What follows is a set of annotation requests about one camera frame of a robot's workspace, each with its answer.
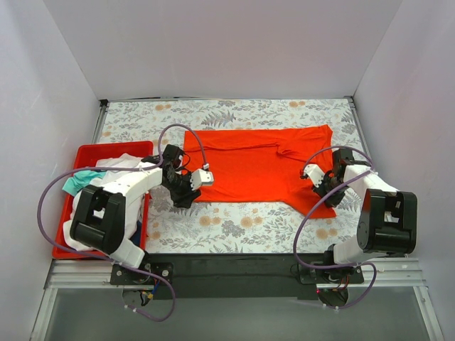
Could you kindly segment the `orange t shirt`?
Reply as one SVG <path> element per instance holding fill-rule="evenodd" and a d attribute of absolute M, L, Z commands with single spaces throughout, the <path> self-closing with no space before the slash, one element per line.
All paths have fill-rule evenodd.
<path fill-rule="evenodd" d="M 311 161 L 332 168 L 333 132 L 327 125 L 300 129 L 207 130 L 184 135 L 188 169 L 209 163 L 214 183 L 200 202 L 283 202 L 303 215 L 319 201 L 310 180 L 301 178 Z"/>

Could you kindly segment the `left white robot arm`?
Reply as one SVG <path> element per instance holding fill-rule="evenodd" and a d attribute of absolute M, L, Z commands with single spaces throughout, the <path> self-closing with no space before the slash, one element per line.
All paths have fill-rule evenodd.
<path fill-rule="evenodd" d="M 145 193 L 162 186 L 170 193 L 173 205 L 188 209 L 201 195 L 193 184 L 193 174 L 182 164 L 185 152 L 168 145 L 162 157 L 143 158 L 137 171 L 128 172 L 105 185 L 87 185 L 80 191 L 69 229 L 70 238 L 127 265 L 128 277 L 137 284 L 150 279 L 153 266 L 148 254 L 127 234 L 127 224 L 135 224 Z M 140 168 L 159 164 L 158 168 Z"/>

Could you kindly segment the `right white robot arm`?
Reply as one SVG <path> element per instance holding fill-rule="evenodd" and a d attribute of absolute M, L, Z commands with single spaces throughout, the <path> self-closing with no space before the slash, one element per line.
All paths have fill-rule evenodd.
<path fill-rule="evenodd" d="M 334 208 L 345 197 L 347 183 L 363 200 L 356 234 L 350 239 L 331 245 L 321 262 L 309 275 L 335 283 L 359 272 L 359 265 L 375 257 L 410 254 L 417 244 L 417 196 L 388 185 L 372 170 L 367 161 L 358 161 L 348 148 L 332 153 L 333 167 L 323 171 L 310 163 L 303 169 L 302 178 L 312 182 L 312 190 L 324 205 Z"/>

